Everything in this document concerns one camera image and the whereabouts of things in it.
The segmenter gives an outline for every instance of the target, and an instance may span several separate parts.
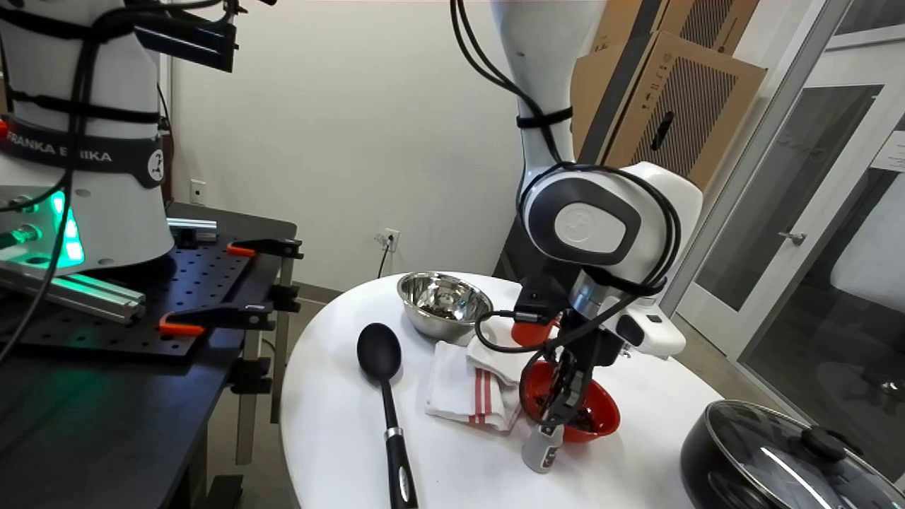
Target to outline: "black workbench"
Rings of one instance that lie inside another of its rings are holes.
[[[224,236],[294,236],[292,222],[173,205]],[[261,301],[280,259],[256,256],[234,301]],[[215,331],[188,361],[71,358],[14,351],[0,364],[0,505],[183,505],[188,462],[225,388],[244,331]]]

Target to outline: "metal bowl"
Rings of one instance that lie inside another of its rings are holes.
[[[400,277],[395,290],[403,301],[403,315],[427,338],[456,342],[475,328],[480,313],[492,310],[483,290],[449,274],[415,272]]]

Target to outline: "red cup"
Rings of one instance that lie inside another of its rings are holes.
[[[540,421],[542,402],[546,402],[552,383],[553,383],[553,366],[548,361],[536,361],[529,366],[519,393],[525,402],[525,416],[531,421]],[[620,406],[617,406],[614,395],[604,388],[600,388],[594,378],[589,383],[583,413],[586,413],[583,426],[576,426],[576,423],[565,426],[565,440],[572,440],[572,444],[597,440],[597,438],[620,429]]]

